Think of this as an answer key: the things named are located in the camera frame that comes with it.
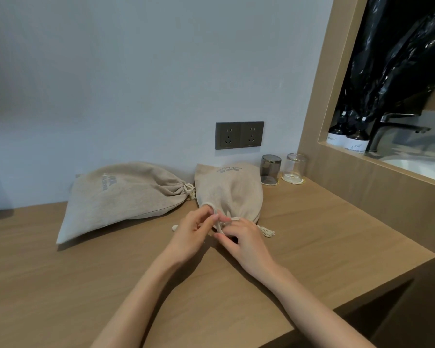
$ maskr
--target wash basin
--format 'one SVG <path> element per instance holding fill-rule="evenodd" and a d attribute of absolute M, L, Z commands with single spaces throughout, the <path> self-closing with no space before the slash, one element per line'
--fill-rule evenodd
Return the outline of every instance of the wash basin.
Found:
<path fill-rule="evenodd" d="M 427 156 L 387 156 L 380 159 L 387 164 L 432 178 L 435 180 L 435 158 Z"/>

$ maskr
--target double socket panel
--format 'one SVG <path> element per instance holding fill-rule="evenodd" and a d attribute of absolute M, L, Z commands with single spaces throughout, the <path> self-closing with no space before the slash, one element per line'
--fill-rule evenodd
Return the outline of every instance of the double socket panel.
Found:
<path fill-rule="evenodd" d="M 261 146 L 264 121 L 217 122 L 214 149 Z"/>

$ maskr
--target faucet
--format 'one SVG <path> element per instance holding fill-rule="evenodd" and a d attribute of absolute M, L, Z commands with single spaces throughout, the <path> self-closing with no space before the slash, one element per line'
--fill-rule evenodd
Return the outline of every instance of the faucet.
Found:
<path fill-rule="evenodd" d="M 392 128 L 397 129 L 407 129 L 412 130 L 416 133 L 425 133 L 430 130 L 428 127 L 420 127 L 420 126 L 414 126 L 412 124 L 403 124 L 403 123 L 395 123 L 395 122 L 388 122 L 390 118 L 401 118 L 401 117 L 413 117 L 417 116 L 414 114 L 385 114 L 380 118 L 378 122 L 375 122 L 372 131 L 371 131 L 371 138 L 369 140 L 369 145 L 367 146 L 366 151 L 368 152 L 377 152 L 377 146 L 380 142 L 380 139 L 382 139 L 383 135 L 386 131 Z"/>

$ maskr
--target drawstring bag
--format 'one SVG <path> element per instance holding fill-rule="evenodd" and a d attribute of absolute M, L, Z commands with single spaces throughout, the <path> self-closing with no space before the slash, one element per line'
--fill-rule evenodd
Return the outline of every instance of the drawstring bag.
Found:
<path fill-rule="evenodd" d="M 110 224 L 160 216 L 195 199 L 195 188 L 165 169 L 145 162 L 99 168 L 71 188 L 57 244 Z"/>
<path fill-rule="evenodd" d="M 195 170 L 195 188 L 198 206 L 209 205 L 214 213 L 219 210 L 232 220 L 240 217 L 257 222 L 262 206 L 262 186 L 259 168 L 248 163 L 236 163 L 223 167 L 198 164 Z M 215 225 L 219 233 L 226 226 Z M 258 226 L 266 237 L 274 231 Z"/>

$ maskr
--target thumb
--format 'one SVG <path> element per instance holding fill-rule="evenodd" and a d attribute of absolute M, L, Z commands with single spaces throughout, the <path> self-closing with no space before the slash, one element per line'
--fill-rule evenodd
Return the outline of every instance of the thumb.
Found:
<path fill-rule="evenodd" d="M 216 238 L 234 258 L 237 258 L 238 251 L 240 250 L 238 244 L 232 242 L 232 240 L 230 240 L 225 234 L 222 233 L 215 233 L 214 238 Z"/>
<path fill-rule="evenodd" d="M 214 224 L 216 223 L 217 220 L 219 220 L 219 215 L 218 214 L 214 214 L 214 215 L 209 216 L 203 222 L 201 227 L 197 229 L 197 232 L 202 234 L 203 236 L 206 236 L 206 234 L 208 234 L 208 232 L 214 226 Z"/>

